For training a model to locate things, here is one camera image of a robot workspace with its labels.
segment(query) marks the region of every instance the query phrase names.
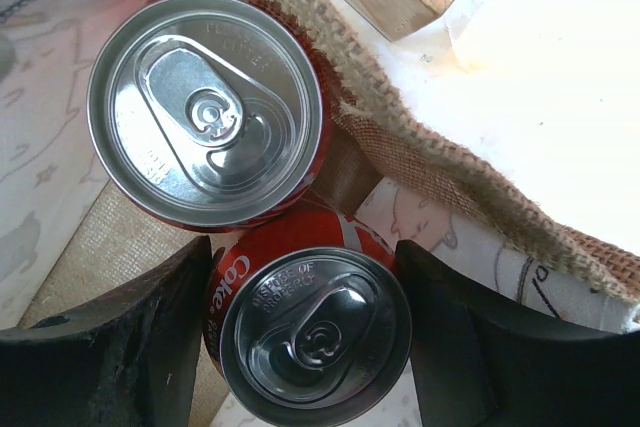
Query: can lid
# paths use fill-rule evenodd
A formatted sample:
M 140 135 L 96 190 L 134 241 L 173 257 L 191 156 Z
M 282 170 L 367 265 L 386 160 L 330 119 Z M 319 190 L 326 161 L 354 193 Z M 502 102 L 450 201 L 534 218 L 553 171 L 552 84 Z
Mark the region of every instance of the can lid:
M 337 247 L 293 253 L 243 285 L 221 365 L 240 402 L 276 425 L 337 425 L 393 387 L 411 343 L 402 288 L 374 259 Z
M 96 61 L 88 111 L 114 181 L 158 216 L 203 227 L 283 201 L 322 129 L 304 49 L 237 0 L 162 0 L 134 15 Z

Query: burlap trim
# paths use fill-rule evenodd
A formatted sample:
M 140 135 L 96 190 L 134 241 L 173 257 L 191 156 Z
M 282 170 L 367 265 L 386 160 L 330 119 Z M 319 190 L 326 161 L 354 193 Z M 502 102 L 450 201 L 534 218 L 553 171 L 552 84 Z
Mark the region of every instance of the burlap trim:
M 328 0 L 250 1 L 295 16 L 326 55 L 352 94 L 346 108 L 335 108 L 335 120 L 381 174 L 480 219 L 517 249 L 597 290 L 640 301 L 638 257 L 555 223 L 487 162 L 419 124 Z

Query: can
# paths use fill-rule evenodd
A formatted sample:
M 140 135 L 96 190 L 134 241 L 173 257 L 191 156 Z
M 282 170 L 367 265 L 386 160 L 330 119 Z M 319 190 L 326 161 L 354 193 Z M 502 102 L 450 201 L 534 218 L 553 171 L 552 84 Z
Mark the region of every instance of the can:
M 286 426 L 339 425 L 373 407 L 411 345 L 396 268 L 375 232 L 306 197 L 244 234 L 212 276 L 203 325 L 238 401 Z
M 89 84 L 93 142 L 138 206 L 224 232 L 277 215 L 326 157 L 328 89 L 280 23 L 239 0 L 161 0 L 105 44 Z

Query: embossed text on can lid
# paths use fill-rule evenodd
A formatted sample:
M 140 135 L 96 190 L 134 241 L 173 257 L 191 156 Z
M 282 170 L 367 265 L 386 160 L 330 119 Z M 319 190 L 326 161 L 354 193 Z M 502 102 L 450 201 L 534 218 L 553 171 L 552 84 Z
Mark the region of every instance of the embossed text on can lid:
M 220 360 L 245 407 L 275 425 L 338 425 L 393 387 L 411 343 L 402 288 L 355 251 L 312 248 L 244 284 L 225 318 Z
M 114 181 L 161 218 L 241 223 L 278 205 L 318 147 L 318 80 L 277 21 L 237 0 L 162 0 L 92 73 L 88 111 Z

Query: soda can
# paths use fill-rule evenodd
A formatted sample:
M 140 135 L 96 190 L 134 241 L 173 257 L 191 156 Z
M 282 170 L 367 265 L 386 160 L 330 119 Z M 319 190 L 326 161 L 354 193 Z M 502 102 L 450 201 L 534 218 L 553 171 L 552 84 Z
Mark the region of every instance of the soda can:
M 393 387 L 411 345 L 395 256 L 353 217 L 304 198 L 247 232 L 210 282 L 204 339 L 247 410 L 333 426 Z
M 113 181 L 189 230 L 263 223 L 326 156 L 329 105 L 298 40 L 239 0 L 162 0 L 122 25 L 94 65 L 89 126 Z

